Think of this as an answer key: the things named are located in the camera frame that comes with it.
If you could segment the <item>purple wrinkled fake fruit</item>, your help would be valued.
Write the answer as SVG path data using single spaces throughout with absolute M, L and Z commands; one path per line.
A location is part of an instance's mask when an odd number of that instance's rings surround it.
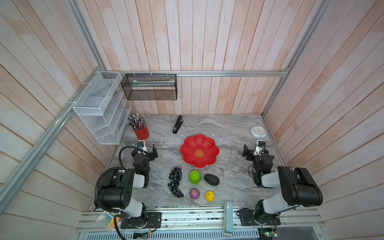
M 198 189 L 196 189 L 196 188 L 192 188 L 192 189 L 190 190 L 190 197 L 191 197 L 192 199 L 197 200 L 197 199 L 200 198 L 200 195 L 201 195 L 201 193 L 200 193 L 200 191 L 199 191 Z

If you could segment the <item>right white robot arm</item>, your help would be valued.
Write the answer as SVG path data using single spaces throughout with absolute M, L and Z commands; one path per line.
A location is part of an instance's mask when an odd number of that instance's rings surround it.
M 281 190 L 275 196 L 259 200 L 253 212 L 259 225 L 276 223 L 282 212 L 296 207 L 320 206 L 323 194 L 306 168 L 279 166 L 272 172 L 274 156 L 266 149 L 266 142 L 258 141 L 254 150 L 244 145 L 242 156 L 252 162 L 249 173 L 254 183 L 260 188 Z

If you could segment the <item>black fake grape bunch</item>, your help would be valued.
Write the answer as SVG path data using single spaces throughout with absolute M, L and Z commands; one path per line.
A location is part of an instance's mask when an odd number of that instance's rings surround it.
M 183 198 L 184 194 L 180 189 L 180 184 L 182 180 L 182 169 L 180 167 L 174 167 L 169 174 L 169 180 L 170 182 L 168 183 L 168 187 L 170 192 L 176 198 Z

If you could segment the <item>green bumpy fake fruit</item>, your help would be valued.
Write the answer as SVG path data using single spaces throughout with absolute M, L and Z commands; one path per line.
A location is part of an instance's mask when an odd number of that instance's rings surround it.
M 193 184 L 199 184 L 200 181 L 201 181 L 201 174 L 200 174 L 200 172 L 196 171 L 196 170 L 192 171 L 190 173 L 190 181 Z

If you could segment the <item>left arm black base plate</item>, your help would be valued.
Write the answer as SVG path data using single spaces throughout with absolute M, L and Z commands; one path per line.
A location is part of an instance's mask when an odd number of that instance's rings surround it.
M 137 218 L 129 218 L 121 223 L 121 229 L 159 229 L 162 223 L 161 212 L 147 212 Z

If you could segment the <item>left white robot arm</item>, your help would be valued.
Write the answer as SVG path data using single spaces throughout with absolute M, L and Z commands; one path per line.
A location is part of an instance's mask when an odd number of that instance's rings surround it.
M 122 152 L 133 149 L 133 168 L 126 168 L 122 160 Z M 150 180 L 150 162 L 158 157 L 157 149 L 153 146 L 147 152 L 144 141 L 139 141 L 136 147 L 125 146 L 119 151 L 120 166 L 105 170 L 95 185 L 94 203 L 97 208 L 114 213 L 124 223 L 130 223 L 136 228 L 149 227 L 147 207 L 132 196 L 133 189 L 145 189 Z

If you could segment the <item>yellow fake lemon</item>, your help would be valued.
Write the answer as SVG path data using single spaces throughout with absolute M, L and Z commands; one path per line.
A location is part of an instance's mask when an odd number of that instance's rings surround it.
M 205 199 L 208 202 L 212 202 L 215 199 L 215 194 L 212 191 L 208 191 L 205 193 Z

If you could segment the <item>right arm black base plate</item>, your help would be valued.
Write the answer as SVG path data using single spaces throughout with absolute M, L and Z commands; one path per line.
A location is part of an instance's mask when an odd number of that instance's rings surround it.
M 255 210 L 246 208 L 238 210 L 236 215 L 240 218 L 242 226 L 281 225 L 279 215 L 269 215 L 265 213 L 257 215 Z

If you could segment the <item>dark fake avocado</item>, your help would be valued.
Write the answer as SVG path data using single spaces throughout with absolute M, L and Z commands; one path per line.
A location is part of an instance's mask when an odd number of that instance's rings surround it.
M 204 180 L 211 186 L 218 186 L 220 184 L 220 179 L 212 174 L 204 175 Z

